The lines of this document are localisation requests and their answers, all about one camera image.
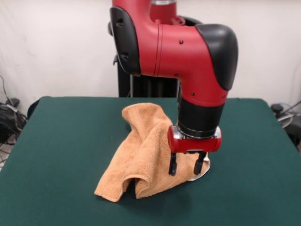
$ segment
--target green table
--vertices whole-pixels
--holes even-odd
[[[176,121],[173,98],[43,98],[0,172],[0,225],[301,225],[300,156],[259,99],[227,101],[202,179],[141,200],[95,196],[129,133],[121,110],[145,101]]]

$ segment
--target black joint cover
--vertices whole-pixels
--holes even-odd
[[[134,23],[122,8],[112,7],[110,14],[111,30],[120,65],[129,74],[140,74],[139,48]]]
[[[208,46],[218,83],[229,91],[238,63],[238,41],[235,33],[221,24],[197,24],[196,29]]]
[[[113,36],[112,25],[111,22],[108,23],[108,33]]]

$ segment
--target black cable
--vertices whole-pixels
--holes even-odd
[[[294,104],[293,106],[291,106],[289,109],[285,110],[284,112],[282,112],[279,117],[281,117],[282,115],[284,115],[285,113],[287,113],[288,111],[292,110],[293,108],[295,108],[296,106],[298,106],[299,104],[301,104],[301,100],[299,102],[297,102],[296,104]]]
[[[7,160],[7,159],[3,159],[2,161],[0,161],[0,164],[3,163],[3,162],[5,162],[6,160]]]
[[[7,115],[5,115],[5,114],[3,114],[2,117],[3,117],[3,118],[5,117],[5,118],[7,119],[5,122],[13,121],[13,122],[14,122],[14,125],[16,126],[16,129],[18,129],[18,128],[17,128],[17,125],[16,125],[16,123],[17,123],[16,118],[14,118],[14,119],[12,120],[12,119],[10,119],[10,118],[9,118]]]
[[[9,152],[3,151],[2,149],[0,149],[0,152],[3,152],[5,154],[10,154]]]
[[[27,117],[25,115],[23,115],[22,113],[20,113],[19,111],[15,112],[12,108],[10,108],[7,105],[0,105],[0,109],[5,109],[5,110],[11,110],[12,113],[18,118],[20,124],[21,124],[21,129],[23,129],[23,127],[25,126],[25,124],[27,123]],[[18,129],[18,123],[17,123],[17,119],[14,120],[16,123],[16,128]]]
[[[18,113],[19,113],[19,115],[21,115],[22,117],[24,117],[25,121],[28,121],[28,118],[26,117],[26,115],[24,115],[24,114],[22,114],[20,112],[18,112]]]
[[[7,142],[7,141],[5,141],[4,144],[5,144],[5,145],[10,145],[10,146],[14,146],[14,145],[15,145],[15,143],[9,143],[9,142]]]
[[[0,124],[4,125],[8,130],[10,130],[11,132],[13,132],[14,134],[19,134],[20,133],[20,131],[15,131],[14,129],[12,129],[9,125],[7,125],[4,122],[0,121]]]
[[[2,87],[3,87],[3,92],[5,94],[5,97],[6,99],[10,102],[11,105],[13,105],[13,103],[10,101],[10,99],[8,98],[8,95],[6,93],[6,90],[5,90],[5,85],[4,85],[4,78],[2,77],[2,75],[0,75],[0,78],[2,79]]]

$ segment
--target white wall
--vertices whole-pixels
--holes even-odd
[[[0,0],[0,73],[24,112],[41,96],[118,96],[110,5]],[[301,97],[301,1],[178,0],[178,11],[236,32],[239,62],[230,97],[291,104]]]

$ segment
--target orange towel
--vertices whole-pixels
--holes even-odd
[[[136,198],[151,196],[203,176],[210,168],[208,156],[201,174],[193,174],[198,154],[177,154],[177,173],[168,174],[170,148],[168,127],[172,125],[159,105],[141,103],[122,110],[132,131],[121,143],[101,177],[95,194],[118,202],[130,181],[135,180]]]

